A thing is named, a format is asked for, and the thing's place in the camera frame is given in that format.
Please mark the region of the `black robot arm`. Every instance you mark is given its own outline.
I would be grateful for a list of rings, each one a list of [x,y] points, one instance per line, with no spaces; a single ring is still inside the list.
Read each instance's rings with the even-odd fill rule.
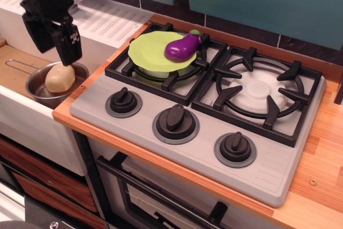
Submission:
[[[23,0],[23,22],[41,53],[55,48],[64,66],[82,57],[80,34],[69,13],[74,0]]]

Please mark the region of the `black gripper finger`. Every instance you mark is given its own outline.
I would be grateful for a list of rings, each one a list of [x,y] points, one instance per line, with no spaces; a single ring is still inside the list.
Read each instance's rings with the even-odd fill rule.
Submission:
[[[51,37],[63,65],[71,65],[82,57],[81,38],[77,26],[59,26]]]
[[[55,48],[53,40],[55,27],[50,20],[31,13],[24,13],[23,22],[35,46],[41,53]]]

